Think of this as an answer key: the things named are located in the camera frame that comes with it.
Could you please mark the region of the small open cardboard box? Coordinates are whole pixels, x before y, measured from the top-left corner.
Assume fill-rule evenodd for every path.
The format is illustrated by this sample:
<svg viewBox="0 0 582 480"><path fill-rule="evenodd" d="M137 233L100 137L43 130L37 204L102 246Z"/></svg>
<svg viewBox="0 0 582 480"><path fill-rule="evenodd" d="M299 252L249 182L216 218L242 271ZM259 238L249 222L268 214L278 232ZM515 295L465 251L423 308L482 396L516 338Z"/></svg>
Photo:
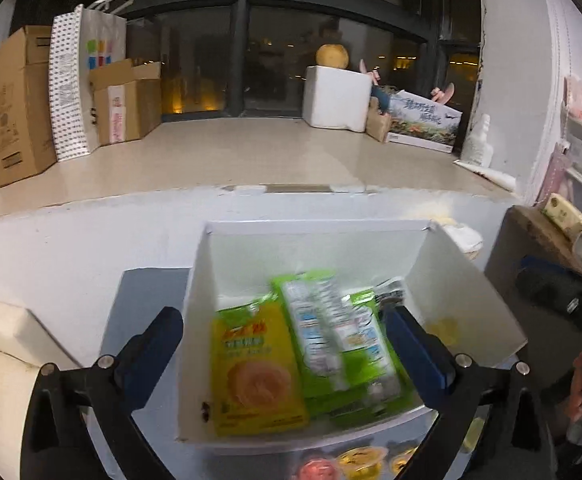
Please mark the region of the small open cardboard box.
<svg viewBox="0 0 582 480"><path fill-rule="evenodd" d="M162 123L161 64L131 58L108 64L89 75L99 143L143 139Z"/></svg>

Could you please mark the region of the yellow tissue pack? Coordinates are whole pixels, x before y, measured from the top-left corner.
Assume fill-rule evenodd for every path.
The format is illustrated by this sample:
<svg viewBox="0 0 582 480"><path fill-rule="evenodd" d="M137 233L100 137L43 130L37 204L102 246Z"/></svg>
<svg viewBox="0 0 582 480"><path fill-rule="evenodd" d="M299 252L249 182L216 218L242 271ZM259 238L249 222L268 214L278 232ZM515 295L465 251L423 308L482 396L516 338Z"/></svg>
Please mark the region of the yellow tissue pack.
<svg viewBox="0 0 582 480"><path fill-rule="evenodd" d="M572 242L582 233L582 212L564 196L550 194L542 213Z"/></svg>

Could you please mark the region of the large brown cardboard box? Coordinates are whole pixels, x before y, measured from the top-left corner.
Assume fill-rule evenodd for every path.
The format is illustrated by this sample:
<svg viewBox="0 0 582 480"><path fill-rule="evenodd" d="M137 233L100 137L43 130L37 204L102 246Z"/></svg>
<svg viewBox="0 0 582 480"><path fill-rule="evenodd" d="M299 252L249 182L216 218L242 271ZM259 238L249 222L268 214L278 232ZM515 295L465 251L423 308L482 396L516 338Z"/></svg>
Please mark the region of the large brown cardboard box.
<svg viewBox="0 0 582 480"><path fill-rule="evenodd" d="M49 105L51 28L29 25L0 44L0 188L56 163Z"/></svg>

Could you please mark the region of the tissue box with tissues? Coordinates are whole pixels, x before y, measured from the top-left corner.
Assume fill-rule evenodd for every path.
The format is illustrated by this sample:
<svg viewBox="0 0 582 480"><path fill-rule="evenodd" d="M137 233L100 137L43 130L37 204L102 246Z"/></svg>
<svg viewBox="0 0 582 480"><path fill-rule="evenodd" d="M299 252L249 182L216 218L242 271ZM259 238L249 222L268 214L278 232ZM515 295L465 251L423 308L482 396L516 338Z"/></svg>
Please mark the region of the tissue box with tissues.
<svg viewBox="0 0 582 480"><path fill-rule="evenodd" d="M451 217L432 217L430 221L438 224L469 260L474 260L480 254L484 240L475 229Z"/></svg>

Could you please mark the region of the dark wooden side shelf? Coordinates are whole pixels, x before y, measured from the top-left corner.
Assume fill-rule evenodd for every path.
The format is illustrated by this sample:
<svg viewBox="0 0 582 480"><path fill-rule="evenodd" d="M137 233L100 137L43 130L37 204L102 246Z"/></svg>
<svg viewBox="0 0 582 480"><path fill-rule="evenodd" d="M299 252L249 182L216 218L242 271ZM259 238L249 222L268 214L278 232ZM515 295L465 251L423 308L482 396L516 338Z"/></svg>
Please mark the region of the dark wooden side shelf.
<svg viewBox="0 0 582 480"><path fill-rule="evenodd" d="M517 354L538 387L564 377L582 350L582 268L567 237L538 210L512 206L484 274L526 337Z"/></svg>

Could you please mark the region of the yellow jelly cup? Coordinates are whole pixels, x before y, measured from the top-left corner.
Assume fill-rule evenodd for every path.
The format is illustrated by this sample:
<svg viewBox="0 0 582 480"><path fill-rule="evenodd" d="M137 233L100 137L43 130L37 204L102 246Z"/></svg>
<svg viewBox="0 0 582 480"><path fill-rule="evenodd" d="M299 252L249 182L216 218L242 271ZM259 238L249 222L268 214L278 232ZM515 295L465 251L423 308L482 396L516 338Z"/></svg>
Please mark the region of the yellow jelly cup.
<svg viewBox="0 0 582 480"><path fill-rule="evenodd" d="M347 480L378 480L387 449L383 446L352 448L338 456L337 463Z"/></svg>
<svg viewBox="0 0 582 480"><path fill-rule="evenodd" d="M438 337L446 348L454 349L457 347L460 330L455 318L447 316L446 318L428 321L425 324L425 329L429 334Z"/></svg>

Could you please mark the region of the white spray bottle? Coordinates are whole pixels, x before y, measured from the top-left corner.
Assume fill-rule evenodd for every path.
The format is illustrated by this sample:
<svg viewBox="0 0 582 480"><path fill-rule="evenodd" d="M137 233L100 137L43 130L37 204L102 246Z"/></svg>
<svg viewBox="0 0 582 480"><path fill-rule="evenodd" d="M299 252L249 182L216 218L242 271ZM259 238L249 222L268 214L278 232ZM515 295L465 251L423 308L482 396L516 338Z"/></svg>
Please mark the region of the white spray bottle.
<svg viewBox="0 0 582 480"><path fill-rule="evenodd" d="M460 160L474 166L489 168L491 166L494 148L489 144L488 134L491 116L483 114L466 135Z"/></svg>

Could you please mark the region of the yellow pomelo fruit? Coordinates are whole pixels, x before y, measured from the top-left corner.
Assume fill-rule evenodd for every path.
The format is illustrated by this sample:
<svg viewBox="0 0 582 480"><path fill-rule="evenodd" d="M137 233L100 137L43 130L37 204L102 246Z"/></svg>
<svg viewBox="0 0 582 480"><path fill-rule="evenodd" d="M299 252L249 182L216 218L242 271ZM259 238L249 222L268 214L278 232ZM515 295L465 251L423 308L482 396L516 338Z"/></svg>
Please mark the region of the yellow pomelo fruit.
<svg viewBox="0 0 582 480"><path fill-rule="evenodd" d="M349 66L349 52L342 44L323 44L316 51L316 64L345 70Z"/></svg>

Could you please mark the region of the pink plush toy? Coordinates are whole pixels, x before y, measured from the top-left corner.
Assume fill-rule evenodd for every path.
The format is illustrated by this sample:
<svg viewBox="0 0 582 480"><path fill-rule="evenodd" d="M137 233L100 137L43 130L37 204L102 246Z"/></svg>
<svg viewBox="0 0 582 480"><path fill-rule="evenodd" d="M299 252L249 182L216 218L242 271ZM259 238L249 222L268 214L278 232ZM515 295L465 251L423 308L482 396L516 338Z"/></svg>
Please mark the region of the pink plush toy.
<svg viewBox="0 0 582 480"><path fill-rule="evenodd" d="M373 70L369 70L367 68L364 60L359 61L358 68L362 74L366 74L367 76L370 77L371 83L374 87L379 86L379 82L380 82L381 77L380 77L379 72L376 68L374 68ZM430 99L433 102L445 105L446 103L451 101L451 98L452 98L452 96L454 96L454 93L455 93L455 84L453 84L451 82L444 90L442 90L438 87L433 88L430 92L430 94L431 94Z"/></svg>

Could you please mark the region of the green seaweed snack pack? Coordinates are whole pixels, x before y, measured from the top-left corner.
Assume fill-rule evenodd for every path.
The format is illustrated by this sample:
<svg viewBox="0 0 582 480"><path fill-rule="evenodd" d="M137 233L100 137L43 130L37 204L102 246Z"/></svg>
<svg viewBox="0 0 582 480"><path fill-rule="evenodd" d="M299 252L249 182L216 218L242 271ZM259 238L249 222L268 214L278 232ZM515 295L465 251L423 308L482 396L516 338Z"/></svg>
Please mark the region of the green seaweed snack pack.
<svg viewBox="0 0 582 480"><path fill-rule="evenodd" d="M351 292L343 297L343 304L352 309L361 335L364 356L361 371L366 384L381 398L400 396L404 384L401 363L387 340L375 292L371 288Z"/></svg>

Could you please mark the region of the pink jelly cup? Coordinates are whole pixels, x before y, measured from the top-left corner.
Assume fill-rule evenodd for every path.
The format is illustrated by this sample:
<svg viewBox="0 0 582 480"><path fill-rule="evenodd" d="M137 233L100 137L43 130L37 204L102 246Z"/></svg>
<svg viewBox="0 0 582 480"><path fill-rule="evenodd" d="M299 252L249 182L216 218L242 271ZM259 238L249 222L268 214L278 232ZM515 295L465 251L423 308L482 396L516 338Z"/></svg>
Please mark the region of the pink jelly cup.
<svg viewBox="0 0 582 480"><path fill-rule="evenodd" d="M297 480L339 480L340 470L335 461L327 455L313 455L301 461L297 473Z"/></svg>

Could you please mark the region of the black white snack packet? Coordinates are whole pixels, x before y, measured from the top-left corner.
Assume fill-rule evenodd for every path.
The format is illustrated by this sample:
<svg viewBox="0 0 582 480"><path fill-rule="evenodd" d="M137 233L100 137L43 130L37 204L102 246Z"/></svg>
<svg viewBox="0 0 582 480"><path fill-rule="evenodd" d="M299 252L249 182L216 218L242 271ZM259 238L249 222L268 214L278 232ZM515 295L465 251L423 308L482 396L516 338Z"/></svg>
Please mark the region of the black white snack packet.
<svg viewBox="0 0 582 480"><path fill-rule="evenodd" d="M373 293L379 308L403 307L405 304L406 288L402 278L388 278L376 285Z"/></svg>

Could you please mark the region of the yellow snack pouch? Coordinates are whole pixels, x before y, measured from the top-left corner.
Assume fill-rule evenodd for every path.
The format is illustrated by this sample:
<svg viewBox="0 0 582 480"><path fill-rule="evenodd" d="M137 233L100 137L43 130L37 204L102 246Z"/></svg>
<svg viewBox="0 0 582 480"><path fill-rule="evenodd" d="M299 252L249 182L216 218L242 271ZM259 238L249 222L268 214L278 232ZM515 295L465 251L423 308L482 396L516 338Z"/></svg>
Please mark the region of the yellow snack pouch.
<svg viewBox="0 0 582 480"><path fill-rule="evenodd" d="M277 296L215 314L211 393L219 437L277 434L308 425L293 341Z"/></svg>

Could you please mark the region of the small brown paper box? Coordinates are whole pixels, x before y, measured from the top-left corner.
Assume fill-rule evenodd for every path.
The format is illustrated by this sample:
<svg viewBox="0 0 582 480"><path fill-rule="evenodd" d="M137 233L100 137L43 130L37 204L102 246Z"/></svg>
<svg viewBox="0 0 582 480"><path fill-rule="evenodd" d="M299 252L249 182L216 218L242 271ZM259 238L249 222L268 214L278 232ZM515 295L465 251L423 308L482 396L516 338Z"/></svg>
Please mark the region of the small brown paper box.
<svg viewBox="0 0 582 480"><path fill-rule="evenodd" d="M389 113L382 113L379 101L372 96L369 101L366 117L366 133L380 143L389 142L389 132L392 125L392 117Z"/></svg>

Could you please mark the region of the cream sofa cushion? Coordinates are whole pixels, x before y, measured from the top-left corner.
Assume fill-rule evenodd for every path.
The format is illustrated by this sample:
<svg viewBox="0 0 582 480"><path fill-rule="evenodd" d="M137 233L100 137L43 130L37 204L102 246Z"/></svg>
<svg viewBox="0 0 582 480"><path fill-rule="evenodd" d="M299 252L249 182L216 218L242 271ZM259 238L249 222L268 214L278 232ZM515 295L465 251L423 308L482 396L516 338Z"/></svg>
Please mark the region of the cream sofa cushion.
<svg viewBox="0 0 582 480"><path fill-rule="evenodd" d="M22 435L39 369L78 364L29 310L0 302L0 476L20 476Z"/></svg>

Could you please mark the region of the white storage box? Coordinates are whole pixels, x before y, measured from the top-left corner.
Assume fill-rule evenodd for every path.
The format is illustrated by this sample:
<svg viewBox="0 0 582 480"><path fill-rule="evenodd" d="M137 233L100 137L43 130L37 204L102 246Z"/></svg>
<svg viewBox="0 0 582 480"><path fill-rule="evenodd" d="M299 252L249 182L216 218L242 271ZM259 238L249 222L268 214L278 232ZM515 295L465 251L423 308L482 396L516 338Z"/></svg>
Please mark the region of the white storage box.
<svg viewBox="0 0 582 480"><path fill-rule="evenodd" d="M195 254L179 357L181 441L230 454L340 443L420 415L380 299L454 353L505 362L526 335L440 224L213 222Z"/></svg>

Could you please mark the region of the yellow jelly cup cartoon lid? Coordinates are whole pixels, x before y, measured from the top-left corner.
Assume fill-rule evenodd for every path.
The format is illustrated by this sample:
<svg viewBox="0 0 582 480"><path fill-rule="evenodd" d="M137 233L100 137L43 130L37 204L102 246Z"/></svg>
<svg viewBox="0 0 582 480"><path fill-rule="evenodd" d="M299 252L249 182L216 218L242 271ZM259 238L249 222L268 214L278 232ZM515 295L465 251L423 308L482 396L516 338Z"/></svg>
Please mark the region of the yellow jelly cup cartoon lid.
<svg viewBox="0 0 582 480"><path fill-rule="evenodd" d="M417 446L406 448L406 450L397 453L389 460L389 469L393 477L398 476L408 464L413 454L417 451Z"/></svg>

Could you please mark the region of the white foam box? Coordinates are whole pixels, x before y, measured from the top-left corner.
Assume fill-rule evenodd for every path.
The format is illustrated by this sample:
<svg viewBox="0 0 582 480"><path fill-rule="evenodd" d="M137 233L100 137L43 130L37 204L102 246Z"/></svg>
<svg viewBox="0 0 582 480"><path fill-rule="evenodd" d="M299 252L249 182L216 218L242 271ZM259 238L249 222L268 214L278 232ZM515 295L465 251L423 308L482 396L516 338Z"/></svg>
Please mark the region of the white foam box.
<svg viewBox="0 0 582 480"><path fill-rule="evenodd" d="M370 93L371 79L365 74L308 66L302 118L313 128L364 132Z"/></svg>

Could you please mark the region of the green seaweed pack back side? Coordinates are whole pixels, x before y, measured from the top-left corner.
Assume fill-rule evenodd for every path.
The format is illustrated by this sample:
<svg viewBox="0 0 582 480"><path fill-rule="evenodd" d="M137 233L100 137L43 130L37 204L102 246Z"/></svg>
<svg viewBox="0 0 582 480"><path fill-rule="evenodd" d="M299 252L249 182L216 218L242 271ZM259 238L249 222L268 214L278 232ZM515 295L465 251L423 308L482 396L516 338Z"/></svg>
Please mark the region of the green seaweed pack back side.
<svg viewBox="0 0 582 480"><path fill-rule="evenodd" d="M410 395L381 398L365 382L361 335L340 284L330 270L277 275L271 289L285 308L299 368L302 394L312 419L338 426L367 424L402 411Z"/></svg>

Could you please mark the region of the white dotted paper bag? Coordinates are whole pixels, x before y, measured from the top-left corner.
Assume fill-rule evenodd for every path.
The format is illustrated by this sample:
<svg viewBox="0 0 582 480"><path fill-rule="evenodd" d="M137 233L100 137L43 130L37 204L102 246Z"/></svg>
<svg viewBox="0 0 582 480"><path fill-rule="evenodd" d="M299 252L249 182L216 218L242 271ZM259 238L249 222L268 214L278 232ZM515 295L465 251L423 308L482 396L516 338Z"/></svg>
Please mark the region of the white dotted paper bag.
<svg viewBox="0 0 582 480"><path fill-rule="evenodd" d="M99 148L89 76L126 58L126 20L120 14L134 0L78 4L52 22L49 105L56 159L65 162Z"/></svg>

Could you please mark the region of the printed landscape carton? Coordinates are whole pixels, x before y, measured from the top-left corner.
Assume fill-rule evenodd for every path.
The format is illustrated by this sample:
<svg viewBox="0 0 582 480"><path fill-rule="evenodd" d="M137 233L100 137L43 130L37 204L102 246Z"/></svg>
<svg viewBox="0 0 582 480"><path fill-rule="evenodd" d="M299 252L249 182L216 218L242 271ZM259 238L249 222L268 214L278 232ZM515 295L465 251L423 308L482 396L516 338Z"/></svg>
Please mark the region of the printed landscape carton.
<svg viewBox="0 0 582 480"><path fill-rule="evenodd" d="M392 122L387 142L450 154L462 112L423 96L401 90L390 96Z"/></svg>

